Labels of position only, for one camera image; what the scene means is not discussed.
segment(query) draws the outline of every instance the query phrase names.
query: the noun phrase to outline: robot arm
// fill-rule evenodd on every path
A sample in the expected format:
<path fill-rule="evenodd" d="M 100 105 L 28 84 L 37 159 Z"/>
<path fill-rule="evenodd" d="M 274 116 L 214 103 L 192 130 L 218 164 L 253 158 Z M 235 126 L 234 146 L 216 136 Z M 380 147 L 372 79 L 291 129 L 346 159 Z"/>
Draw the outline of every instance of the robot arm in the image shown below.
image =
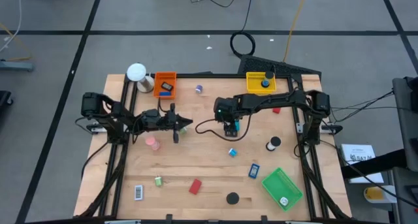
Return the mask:
<path fill-rule="evenodd" d="M 323 118 L 330 114 L 329 96 L 320 91 L 305 92 L 297 89 L 291 93 L 275 95 L 247 93 L 226 99 L 218 97 L 214 105 L 215 120 L 224 123 L 225 136 L 237 136 L 235 120 L 262 109 L 287 106 L 296 106 L 307 113 L 309 118 L 303 127 L 303 139 L 310 144 L 319 144 L 319 126 Z"/>
<path fill-rule="evenodd" d="M 173 130 L 173 141 L 178 143 L 177 131 L 193 120 L 183 118 L 175 113 L 175 104 L 171 103 L 170 110 L 161 116 L 158 109 L 143 111 L 134 116 L 120 102 L 98 93 L 85 93 L 82 100 L 81 115 L 95 118 L 108 134 L 110 143 L 121 144 L 127 140 L 126 131 L 133 135 L 140 135 L 150 131 Z"/>

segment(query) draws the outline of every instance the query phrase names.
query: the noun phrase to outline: orange box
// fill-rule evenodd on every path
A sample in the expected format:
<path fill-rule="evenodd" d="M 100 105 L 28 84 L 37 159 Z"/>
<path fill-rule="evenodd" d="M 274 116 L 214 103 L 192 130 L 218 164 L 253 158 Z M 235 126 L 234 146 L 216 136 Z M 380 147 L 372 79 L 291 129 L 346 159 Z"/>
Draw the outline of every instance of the orange box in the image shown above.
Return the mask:
<path fill-rule="evenodd" d="M 154 97 L 161 99 L 175 99 L 176 98 L 176 78 L 177 72 L 156 72 L 155 73 L 155 85 L 154 85 Z M 164 82 L 172 85 L 171 95 L 170 96 L 160 96 L 160 91 L 167 91 L 161 87 L 161 84 Z"/>

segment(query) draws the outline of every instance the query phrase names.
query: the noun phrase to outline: red block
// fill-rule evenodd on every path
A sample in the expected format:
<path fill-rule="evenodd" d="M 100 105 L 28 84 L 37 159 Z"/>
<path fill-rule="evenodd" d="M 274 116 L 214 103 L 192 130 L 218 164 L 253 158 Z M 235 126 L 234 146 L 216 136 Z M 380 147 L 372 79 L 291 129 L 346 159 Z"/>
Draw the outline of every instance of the red block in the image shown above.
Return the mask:
<path fill-rule="evenodd" d="M 280 113 L 280 108 L 273 108 L 273 112 L 276 113 L 276 114 L 279 114 Z"/>
<path fill-rule="evenodd" d="M 199 188 L 201 188 L 201 185 L 202 185 L 202 182 L 199 181 L 198 179 L 195 179 L 195 181 L 193 181 L 193 184 L 191 184 L 189 192 L 196 195 L 197 192 L 199 191 Z"/>

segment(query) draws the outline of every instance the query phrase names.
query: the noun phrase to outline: wooden tabletop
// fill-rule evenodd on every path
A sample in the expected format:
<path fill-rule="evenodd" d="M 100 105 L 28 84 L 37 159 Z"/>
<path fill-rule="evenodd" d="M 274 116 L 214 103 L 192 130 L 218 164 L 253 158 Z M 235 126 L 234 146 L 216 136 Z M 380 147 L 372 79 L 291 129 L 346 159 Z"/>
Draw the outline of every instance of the wooden tabletop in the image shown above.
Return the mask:
<path fill-rule="evenodd" d="M 123 78 L 122 74 L 108 75 L 104 94 L 119 101 Z M 302 79 L 305 90 L 321 90 L 317 75 L 302 75 Z M 195 93 L 197 84 L 203 86 L 200 95 Z M 287 80 L 277 79 L 276 85 L 276 93 L 288 92 Z M 132 87 L 133 84 L 127 95 L 127 108 Z M 198 135 L 194 128 L 196 124 L 214 118 L 216 97 L 246 93 L 245 79 L 178 78 L 176 87 L 176 99 L 161 101 L 163 109 L 168 109 L 169 104 L 174 102 L 176 113 L 194 122 L 187 127 L 186 134 L 180 135 L 178 144 L 172 141 L 172 131 L 144 133 L 139 136 L 136 144 L 129 143 L 119 219 L 165 219 L 166 214 L 172 214 L 173 219 L 260 220 L 261 215 L 267 215 L 268 220 L 310 219 L 300 159 L 293 155 L 297 140 L 291 108 L 282 108 L 280 114 L 271 110 L 254 114 L 246 137 L 238 142 L 227 142 L 212 133 Z M 138 93 L 135 115 L 156 107 L 157 99 L 151 93 Z M 240 133 L 244 132 L 247 120 L 248 117 L 245 117 L 240 121 Z M 199 129 L 213 129 L 223 135 L 220 123 L 210 122 Z M 153 151 L 145 145 L 144 139 L 149 135 L 159 141 L 159 150 Z M 272 136 L 281 138 L 281 146 L 269 152 L 265 144 Z M 321 139 L 334 143 L 329 135 L 321 135 Z M 89 154 L 105 142 L 106 134 L 93 136 Z M 236 157 L 228 154 L 231 148 L 238 152 Z M 336 150 L 327 144 L 317 145 L 316 148 L 323 186 L 334 202 L 350 216 Z M 110 146 L 94 157 L 86 167 L 74 214 L 83 212 L 103 187 L 109 153 Z M 255 180 L 248 177 L 252 163 L 260 165 Z M 278 167 L 304 193 L 304 197 L 288 212 L 284 212 L 273 201 L 261 183 Z M 163 178 L 162 187 L 155 186 L 156 176 Z M 195 178 L 202 182 L 197 195 L 189 192 Z M 134 200 L 136 185 L 143 185 L 144 200 Z M 312 187 L 316 214 L 321 216 L 317 192 Z M 226 196 L 230 192 L 238 193 L 238 204 L 227 203 Z M 110 213 L 113 194 L 114 190 L 111 190 L 107 214 Z"/>

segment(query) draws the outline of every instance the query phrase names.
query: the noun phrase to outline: green basket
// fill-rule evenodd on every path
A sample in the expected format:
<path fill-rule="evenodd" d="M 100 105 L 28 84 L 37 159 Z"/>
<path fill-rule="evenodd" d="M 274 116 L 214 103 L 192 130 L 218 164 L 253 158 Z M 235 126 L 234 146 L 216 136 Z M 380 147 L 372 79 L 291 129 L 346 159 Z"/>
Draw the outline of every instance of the green basket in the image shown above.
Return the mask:
<path fill-rule="evenodd" d="M 291 209 L 303 197 L 300 189 L 281 168 L 277 168 L 272 174 L 268 175 L 263 180 L 263 186 L 285 212 Z M 280 203 L 282 197 L 288 200 L 286 205 Z"/>

